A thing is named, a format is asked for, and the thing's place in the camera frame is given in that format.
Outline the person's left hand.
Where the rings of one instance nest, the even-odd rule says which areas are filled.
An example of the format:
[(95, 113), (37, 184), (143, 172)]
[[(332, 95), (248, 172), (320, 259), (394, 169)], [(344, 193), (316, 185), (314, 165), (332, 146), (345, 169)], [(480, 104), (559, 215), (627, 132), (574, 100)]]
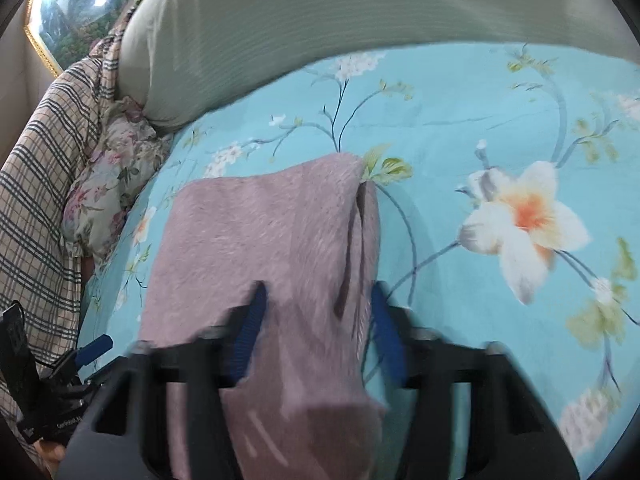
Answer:
[(38, 452), (46, 463), (57, 465), (64, 460), (66, 447), (59, 443), (40, 440), (38, 442)]

